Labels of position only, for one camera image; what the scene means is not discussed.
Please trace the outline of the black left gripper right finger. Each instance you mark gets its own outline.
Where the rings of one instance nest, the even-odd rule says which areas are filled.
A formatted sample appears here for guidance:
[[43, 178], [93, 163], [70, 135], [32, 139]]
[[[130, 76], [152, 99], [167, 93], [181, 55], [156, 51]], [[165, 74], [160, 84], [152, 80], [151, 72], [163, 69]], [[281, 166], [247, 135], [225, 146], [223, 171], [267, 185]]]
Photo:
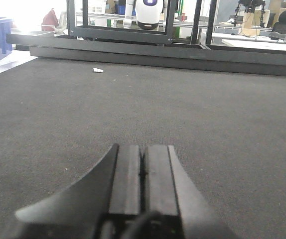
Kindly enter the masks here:
[[145, 208], [164, 215], [179, 239], [231, 239], [218, 217], [182, 167], [172, 145], [149, 145], [144, 152]]

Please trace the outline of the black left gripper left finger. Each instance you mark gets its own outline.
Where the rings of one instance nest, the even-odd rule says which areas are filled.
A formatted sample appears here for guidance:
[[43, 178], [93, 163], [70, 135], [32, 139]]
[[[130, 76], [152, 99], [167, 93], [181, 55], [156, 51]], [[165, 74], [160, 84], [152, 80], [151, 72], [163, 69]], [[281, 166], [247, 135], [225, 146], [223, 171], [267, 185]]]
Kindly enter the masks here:
[[17, 239], [93, 239], [105, 219], [140, 213], [140, 150], [114, 144], [81, 179], [15, 213]]

